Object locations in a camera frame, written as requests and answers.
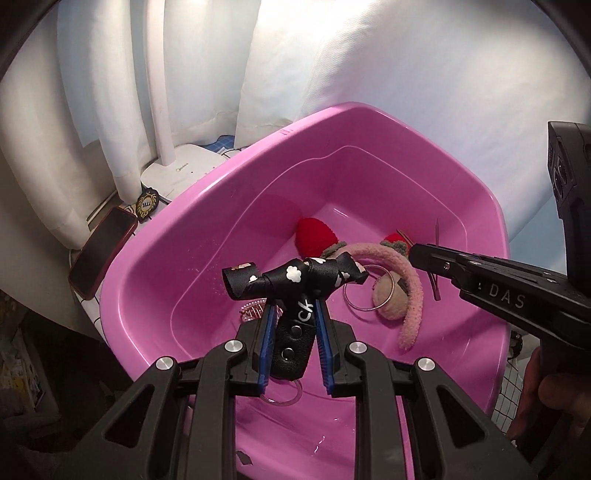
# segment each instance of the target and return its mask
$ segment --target pink tub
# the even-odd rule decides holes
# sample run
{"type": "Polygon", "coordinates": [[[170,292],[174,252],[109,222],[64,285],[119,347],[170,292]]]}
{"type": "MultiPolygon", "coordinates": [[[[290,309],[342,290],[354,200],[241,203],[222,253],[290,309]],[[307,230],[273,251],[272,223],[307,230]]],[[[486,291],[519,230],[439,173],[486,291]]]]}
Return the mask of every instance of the pink tub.
{"type": "MultiPolygon", "coordinates": [[[[439,219],[441,245],[508,253],[499,205],[456,160],[374,108],[328,108],[216,168],[125,245],[106,275],[100,313],[131,377],[160,356],[184,361],[233,338],[241,304],[226,294],[221,269],[253,261],[265,271],[296,257],[296,223],[308,216],[349,243],[379,242],[396,229],[433,243],[439,219]]],[[[419,275],[423,323],[408,352],[397,348],[398,323],[351,312],[340,291],[328,301],[332,317],[390,358],[434,358],[491,413],[505,367],[506,324],[461,301],[443,278],[435,302],[427,275],[419,275]]],[[[351,287],[350,296],[367,303],[371,284],[351,287]]],[[[238,461],[239,471],[254,480],[353,478],[354,400],[326,396],[317,351],[302,384],[304,394],[291,407],[237,399],[236,448],[252,461],[238,461]]],[[[273,382],[267,389],[277,400],[294,391],[273,382]]]]}

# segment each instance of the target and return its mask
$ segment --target silver rivet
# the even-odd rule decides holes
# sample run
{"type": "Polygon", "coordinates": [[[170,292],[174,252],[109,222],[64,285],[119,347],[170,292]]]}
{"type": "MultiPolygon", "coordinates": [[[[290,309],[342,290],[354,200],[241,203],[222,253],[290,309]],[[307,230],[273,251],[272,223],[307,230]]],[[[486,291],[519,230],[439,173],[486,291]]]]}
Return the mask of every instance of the silver rivet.
{"type": "Polygon", "coordinates": [[[427,357],[421,358],[418,361],[417,365],[421,370],[423,370],[425,372],[430,372],[431,370],[433,370],[435,368],[435,362],[427,357]]]}
{"type": "Polygon", "coordinates": [[[293,338],[301,337],[301,327],[299,325],[294,325],[293,327],[291,327],[291,336],[293,338]]]}
{"type": "Polygon", "coordinates": [[[169,356],[162,356],[156,360],[156,368],[158,370],[170,370],[174,365],[174,360],[169,356]]]}
{"type": "Polygon", "coordinates": [[[243,346],[240,340],[229,340],[223,347],[230,353],[236,353],[242,350],[243,346]]]}
{"type": "Polygon", "coordinates": [[[289,361],[294,359],[296,353],[293,351],[293,348],[286,348],[281,352],[281,356],[283,357],[283,360],[289,361]]]}
{"type": "Polygon", "coordinates": [[[368,346],[363,342],[353,342],[349,345],[349,350],[356,354],[365,353],[368,351],[368,346]]]}

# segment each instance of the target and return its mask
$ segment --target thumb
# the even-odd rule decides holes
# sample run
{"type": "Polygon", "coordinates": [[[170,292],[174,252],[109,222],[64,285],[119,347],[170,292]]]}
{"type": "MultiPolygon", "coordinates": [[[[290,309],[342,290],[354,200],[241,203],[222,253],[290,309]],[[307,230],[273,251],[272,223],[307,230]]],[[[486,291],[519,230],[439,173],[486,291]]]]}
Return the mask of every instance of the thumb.
{"type": "Polygon", "coordinates": [[[564,410],[582,427],[591,418],[591,379],[572,374],[545,377],[538,389],[540,401],[554,410],[564,410]]]}

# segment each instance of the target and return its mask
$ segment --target human hand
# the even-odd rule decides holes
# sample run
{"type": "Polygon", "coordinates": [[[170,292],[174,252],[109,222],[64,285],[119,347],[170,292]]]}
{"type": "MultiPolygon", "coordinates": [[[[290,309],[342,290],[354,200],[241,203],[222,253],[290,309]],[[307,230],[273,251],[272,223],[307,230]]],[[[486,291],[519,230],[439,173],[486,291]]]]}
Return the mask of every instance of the human hand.
{"type": "Polygon", "coordinates": [[[554,410],[573,416],[571,436],[578,437],[591,418],[591,377],[572,374],[552,374],[541,377],[540,349],[534,350],[525,369],[523,390],[515,418],[507,437],[517,440],[527,428],[528,417],[537,399],[554,410]]]}

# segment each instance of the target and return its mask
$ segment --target white fabric backdrop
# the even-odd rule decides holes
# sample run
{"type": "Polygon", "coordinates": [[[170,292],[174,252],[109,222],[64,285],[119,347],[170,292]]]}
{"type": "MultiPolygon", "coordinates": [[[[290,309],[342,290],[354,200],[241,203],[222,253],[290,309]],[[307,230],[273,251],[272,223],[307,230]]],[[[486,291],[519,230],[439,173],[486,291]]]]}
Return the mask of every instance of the white fabric backdrop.
{"type": "MultiPolygon", "coordinates": [[[[39,67],[24,48],[0,85],[2,149],[69,247],[82,246],[85,217],[113,178],[134,201],[156,156],[143,7],[62,0],[27,42],[39,67]],[[99,141],[108,168],[87,158],[99,141]]],[[[474,171],[524,244],[551,195],[546,122],[590,119],[591,80],[530,0],[174,0],[164,33],[175,144],[236,133],[244,146],[326,106],[370,103],[474,171]]]]}

